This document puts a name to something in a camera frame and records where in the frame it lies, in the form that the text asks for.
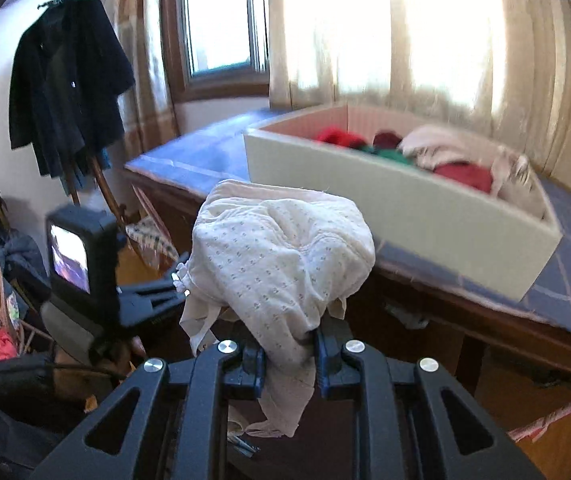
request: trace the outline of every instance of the table leg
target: table leg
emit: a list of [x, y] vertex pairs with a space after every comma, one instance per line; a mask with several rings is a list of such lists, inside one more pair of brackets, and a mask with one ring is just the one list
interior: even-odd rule
[[481, 365], [483, 363], [485, 349], [486, 344], [483, 341], [479, 341], [468, 335], [463, 338], [455, 376], [456, 380], [459, 381], [472, 396], [477, 389], [479, 377], [481, 376]]

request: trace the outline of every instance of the white box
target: white box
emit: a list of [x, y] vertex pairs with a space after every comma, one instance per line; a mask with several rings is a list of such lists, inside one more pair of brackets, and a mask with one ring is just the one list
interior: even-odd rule
[[[546, 205], [542, 220], [427, 171], [310, 140], [325, 126], [345, 128], [372, 142], [381, 129], [405, 136], [428, 122], [388, 108], [339, 104], [255, 124], [245, 134], [250, 180], [345, 196], [357, 204], [377, 237], [520, 301], [562, 236], [534, 174], [534, 189]], [[459, 131], [475, 162], [489, 168], [499, 145]]]

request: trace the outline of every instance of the curtain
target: curtain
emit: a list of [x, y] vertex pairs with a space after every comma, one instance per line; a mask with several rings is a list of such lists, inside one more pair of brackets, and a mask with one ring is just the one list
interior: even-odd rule
[[571, 189], [571, 0], [269, 0], [270, 104], [469, 128]]
[[117, 36], [136, 84], [120, 97], [130, 158], [178, 136], [161, 50], [160, 0], [116, 0]]

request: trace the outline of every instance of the window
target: window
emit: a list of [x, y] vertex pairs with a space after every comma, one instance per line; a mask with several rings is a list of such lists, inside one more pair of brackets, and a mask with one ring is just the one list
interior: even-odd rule
[[179, 100], [267, 95], [267, 0], [176, 2]]

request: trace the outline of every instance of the red clothing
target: red clothing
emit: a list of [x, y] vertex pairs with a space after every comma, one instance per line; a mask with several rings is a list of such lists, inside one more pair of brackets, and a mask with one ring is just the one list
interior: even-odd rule
[[319, 142], [343, 146], [344, 148], [353, 148], [358, 150], [367, 144], [365, 139], [353, 132], [347, 132], [338, 126], [328, 126], [323, 128], [316, 137]]
[[492, 187], [492, 174], [487, 168], [469, 162], [453, 162], [435, 169], [435, 174], [456, 180], [464, 186], [488, 193]]
[[396, 150], [403, 140], [394, 130], [379, 130], [374, 136], [374, 147], [382, 150]]
[[0, 361], [18, 357], [14, 342], [5, 328], [0, 328]]

